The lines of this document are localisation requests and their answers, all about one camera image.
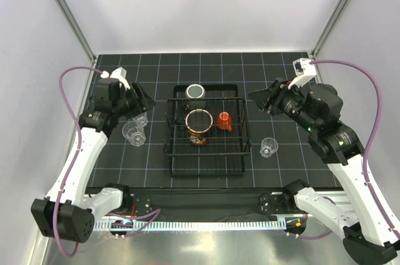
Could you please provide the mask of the small clear plastic cup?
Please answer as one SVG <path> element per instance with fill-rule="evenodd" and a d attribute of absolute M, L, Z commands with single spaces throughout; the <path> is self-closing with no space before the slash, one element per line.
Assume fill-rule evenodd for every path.
<path fill-rule="evenodd" d="M 134 121 L 136 124 L 145 127 L 148 125 L 148 116 L 147 113 L 144 112 L 138 116 L 135 116 L 132 118 L 132 121 Z"/>

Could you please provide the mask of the large clear plastic cup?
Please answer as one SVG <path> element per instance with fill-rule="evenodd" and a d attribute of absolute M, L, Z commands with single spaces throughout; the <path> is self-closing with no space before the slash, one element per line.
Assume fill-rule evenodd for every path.
<path fill-rule="evenodd" d="M 122 127 L 122 135 L 132 146 L 142 146 L 146 141 L 144 127 L 140 122 L 129 121 Z"/>

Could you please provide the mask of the small orange cup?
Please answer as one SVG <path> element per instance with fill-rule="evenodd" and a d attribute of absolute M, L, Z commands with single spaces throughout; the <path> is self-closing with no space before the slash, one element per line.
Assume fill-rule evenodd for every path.
<path fill-rule="evenodd" d="M 216 119 L 217 127 L 221 130 L 231 132 L 233 130 L 233 120 L 228 112 L 221 112 Z"/>

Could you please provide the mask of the black red skull mug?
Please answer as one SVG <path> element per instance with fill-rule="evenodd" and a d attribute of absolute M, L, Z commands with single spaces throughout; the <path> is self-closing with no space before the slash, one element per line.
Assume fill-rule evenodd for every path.
<path fill-rule="evenodd" d="M 214 123 L 211 113 L 205 109 L 194 109 L 185 118 L 185 126 L 189 141 L 202 146 L 209 142 Z"/>

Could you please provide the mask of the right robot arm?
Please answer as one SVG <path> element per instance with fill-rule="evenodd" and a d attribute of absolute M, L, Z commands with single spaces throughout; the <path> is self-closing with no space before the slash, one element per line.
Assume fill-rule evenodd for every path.
<path fill-rule="evenodd" d="M 281 204 L 289 213 L 305 211 L 329 228 L 358 264 L 387 264 L 399 253 L 393 223 L 387 223 L 370 192 L 374 184 L 366 149 L 356 132 L 340 121 L 343 100 L 328 84 L 315 84 L 303 95 L 299 86 L 277 79 L 266 89 L 249 93 L 261 112 L 285 114 L 308 133 L 311 149 L 335 175 L 352 213 L 322 197 L 302 180 L 286 185 Z"/>

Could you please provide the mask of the grey green mug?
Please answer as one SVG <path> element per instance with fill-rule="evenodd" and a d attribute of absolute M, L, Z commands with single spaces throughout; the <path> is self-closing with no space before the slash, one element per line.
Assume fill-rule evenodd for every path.
<path fill-rule="evenodd" d="M 200 84 L 190 84 L 185 90 L 185 96 L 188 99 L 202 99 L 206 90 Z"/>

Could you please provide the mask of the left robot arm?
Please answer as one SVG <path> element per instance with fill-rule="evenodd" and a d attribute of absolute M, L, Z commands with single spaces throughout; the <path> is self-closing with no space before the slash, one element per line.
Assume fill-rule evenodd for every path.
<path fill-rule="evenodd" d="M 43 236 L 85 243 L 94 223 L 109 213 L 126 215 L 133 200 L 129 186 L 105 184 L 85 197 L 89 177 L 101 151 L 121 118 L 130 119 L 156 105 L 137 82 L 124 85 L 115 77 L 95 85 L 87 108 L 79 116 L 79 134 L 51 190 L 35 199 L 31 213 Z"/>

